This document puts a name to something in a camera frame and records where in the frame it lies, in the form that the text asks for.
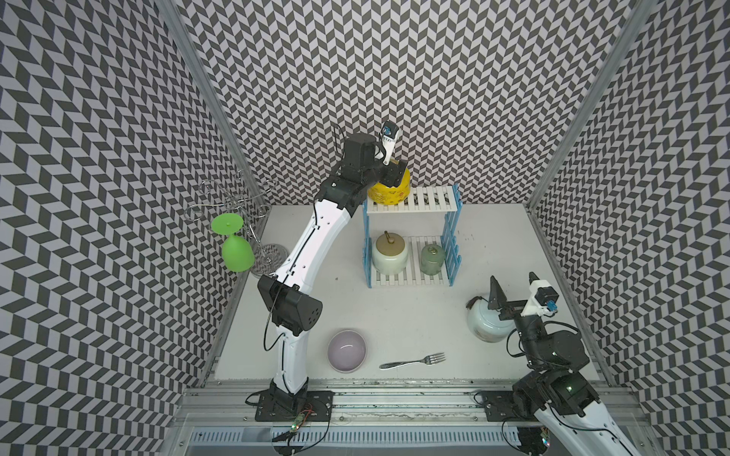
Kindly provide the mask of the white pale blue tea canister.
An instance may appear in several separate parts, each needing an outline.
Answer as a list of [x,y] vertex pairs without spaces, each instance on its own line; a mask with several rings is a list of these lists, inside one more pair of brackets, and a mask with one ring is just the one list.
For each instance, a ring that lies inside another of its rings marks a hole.
[[488,343],[505,340],[515,329],[512,320],[501,320],[498,311],[489,308],[484,296],[475,296],[467,303],[467,326],[478,339]]

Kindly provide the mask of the small green tea canister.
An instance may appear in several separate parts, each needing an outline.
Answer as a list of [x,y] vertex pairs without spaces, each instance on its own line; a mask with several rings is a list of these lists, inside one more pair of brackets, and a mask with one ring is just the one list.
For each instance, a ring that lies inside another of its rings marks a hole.
[[437,243],[426,244],[420,251],[420,271],[426,276],[437,276],[446,260],[444,248]]

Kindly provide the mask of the blue white two-tier shelf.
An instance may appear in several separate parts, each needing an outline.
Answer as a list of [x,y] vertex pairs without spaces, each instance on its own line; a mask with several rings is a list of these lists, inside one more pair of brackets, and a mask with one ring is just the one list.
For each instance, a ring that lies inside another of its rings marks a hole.
[[[463,208],[459,186],[414,187],[410,195],[398,205],[379,205],[367,199],[362,205],[364,246],[362,264],[365,282],[370,288],[389,286],[449,286],[454,285],[462,264],[456,228]],[[413,215],[429,214],[444,216],[442,234],[439,236],[409,236],[404,234],[409,249],[409,260],[404,271],[398,275],[380,273],[373,262],[376,236],[370,227],[372,215]],[[420,269],[421,251],[427,245],[438,245],[445,252],[445,259],[439,272],[426,275]]]

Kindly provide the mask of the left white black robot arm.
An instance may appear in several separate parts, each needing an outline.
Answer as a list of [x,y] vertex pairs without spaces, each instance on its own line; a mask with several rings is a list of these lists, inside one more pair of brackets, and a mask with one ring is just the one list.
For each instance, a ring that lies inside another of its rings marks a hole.
[[343,155],[321,183],[313,214],[288,258],[275,273],[259,279],[258,289],[277,330],[279,365],[273,397],[297,401],[306,395],[308,336],[323,304],[311,296],[319,268],[342,229],[351,222],[376,184],[401,184],[406,161],[393,158],[400,129],[392,122],[373,136],[357,133],[343,142]]

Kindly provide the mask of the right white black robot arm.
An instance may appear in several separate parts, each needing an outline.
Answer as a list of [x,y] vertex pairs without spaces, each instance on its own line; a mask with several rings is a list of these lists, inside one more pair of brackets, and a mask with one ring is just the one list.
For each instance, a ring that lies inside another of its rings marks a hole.
[[513,384],[509,408],[497,419],[537,422],[572,455],[637,455],[639,450],[616,424],[593,385],[581,374],[589,364],[577,327],[554,321],[560,294],[535,273],[528,274],[530,295],[510,300],[490,277],[489,308],[514,324],[520,351],[530,372]]

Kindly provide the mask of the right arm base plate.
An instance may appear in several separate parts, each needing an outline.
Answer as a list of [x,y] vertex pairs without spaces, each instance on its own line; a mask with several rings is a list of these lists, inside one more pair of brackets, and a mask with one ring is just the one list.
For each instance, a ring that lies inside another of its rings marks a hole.
[[519,391],[479,391],[476,394],[478,403],[486,412],[489,422],[526,421],[537,422],[534,414],[547,408],[547,402],[537,396],[530,398]]

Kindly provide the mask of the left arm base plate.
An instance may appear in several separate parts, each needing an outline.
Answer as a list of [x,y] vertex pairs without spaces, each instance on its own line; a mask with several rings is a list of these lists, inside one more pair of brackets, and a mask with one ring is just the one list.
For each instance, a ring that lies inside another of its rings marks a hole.
[[334,402],[332,391],[306,391],[289,394],[280,389],[268,389],[259,397],[256,422],[292,424],[302,413],[308,414],[307,423],[329,422]]

